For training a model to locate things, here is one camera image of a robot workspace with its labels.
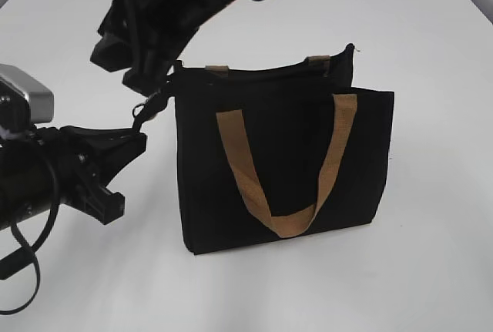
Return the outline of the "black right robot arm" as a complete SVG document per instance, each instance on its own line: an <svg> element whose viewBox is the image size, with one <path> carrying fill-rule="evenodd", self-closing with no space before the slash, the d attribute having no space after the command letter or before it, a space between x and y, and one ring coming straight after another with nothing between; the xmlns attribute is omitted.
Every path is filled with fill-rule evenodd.
<svg viewBox="0 0 493 332"><path fill-rule="evenodd" d="M123 70L123 85L150 96L200 26L234 1L112 0L90 60L107 72Z"/></svg>

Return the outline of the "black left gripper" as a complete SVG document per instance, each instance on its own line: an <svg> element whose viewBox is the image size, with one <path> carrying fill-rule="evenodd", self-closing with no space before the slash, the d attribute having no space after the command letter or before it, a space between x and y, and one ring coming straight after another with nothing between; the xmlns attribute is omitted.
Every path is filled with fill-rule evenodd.
<svg viewBox="0 0 493 332"><path fill-rule="evenodd" d="M24 143L23 203L37 213L64 203L107 225L124 215L125 197L109 191L100 178L114 178L142 155L147 135L133 129L32 126Z"/></svg>

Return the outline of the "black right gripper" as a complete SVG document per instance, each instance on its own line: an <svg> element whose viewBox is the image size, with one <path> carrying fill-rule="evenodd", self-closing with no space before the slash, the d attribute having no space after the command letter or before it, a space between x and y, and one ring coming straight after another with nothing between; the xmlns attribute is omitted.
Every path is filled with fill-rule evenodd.
<svg viewBox="0 0 493 332"><path fill-rule="evenodd" d="M199 27L216 14L216 0L112 0L90 61L125 69L122 84L150 96Z"/></svg>

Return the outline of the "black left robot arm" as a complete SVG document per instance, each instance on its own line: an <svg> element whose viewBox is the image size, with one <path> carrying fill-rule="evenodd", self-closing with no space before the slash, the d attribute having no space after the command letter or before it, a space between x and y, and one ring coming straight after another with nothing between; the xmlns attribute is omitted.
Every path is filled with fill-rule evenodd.
<svg viewBox="0 0 493 332"><path fill-rule="evenodd" d="M125 198L107 186L146 151L147 136L132 129L40 128L1 148L1 196L11 208L29 205L26 220L49 209L53 185L60 201L106 225L124 214Z"/></svg>

